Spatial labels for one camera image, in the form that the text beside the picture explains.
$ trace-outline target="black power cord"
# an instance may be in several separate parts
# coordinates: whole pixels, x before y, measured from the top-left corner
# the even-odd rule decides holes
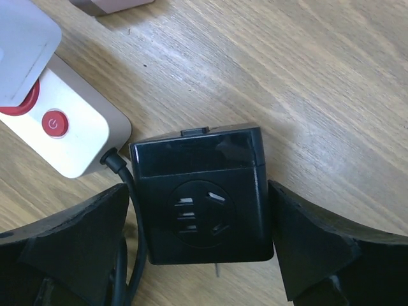
[[[117,255],[117,262],[113,280],[113,296],[112,306],[131,306],[132,300],[136,295],[140,279],[142,278],[143,269],[147,259],[147,243],[145,232],[142,223],[142,213],[140,212],[139,202],[136,196],[136,186],[133,176],[126,168],[126,162],[121,158],[116,148],[110,149],[100,160],[101,164],[107,165],[114,173],[118,174],[123,183],[129,189],[130,198],[133,203],[133,208],[136,213],[138,223],[138,250],[136,253],[136,261],[133,267],[132,275],[129,284],[126,285],[126,268],[127,266],[127,247],[124,238],[120,242],[120,248]]]

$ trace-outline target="red power button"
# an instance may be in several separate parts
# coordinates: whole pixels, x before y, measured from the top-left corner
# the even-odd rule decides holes
[[[47,135],[51,137],[64,136],[68,130],[68,119],[58,110],[50,110],[45,113],[41,124]]]

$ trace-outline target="black adapter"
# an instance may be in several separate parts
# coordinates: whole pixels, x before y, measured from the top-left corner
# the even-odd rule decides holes
[[[189,129],[130,145],[155,265],[273,256],[261,129]]]

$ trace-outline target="red ring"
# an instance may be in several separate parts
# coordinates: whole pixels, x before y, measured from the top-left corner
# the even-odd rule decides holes
[[[37,80],[28,95],[25,97],[23,103],[14,107],[0,107],[0,113],[9,116],[21,116],[28,113],[36,104],[39,95],[40,81]]]

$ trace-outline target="white power strip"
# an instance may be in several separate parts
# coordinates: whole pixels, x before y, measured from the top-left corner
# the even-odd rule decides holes
[[[0,120],[68,178],[103,169],[99,160],[131,134],[129,119],[53,55],[25,101]]]

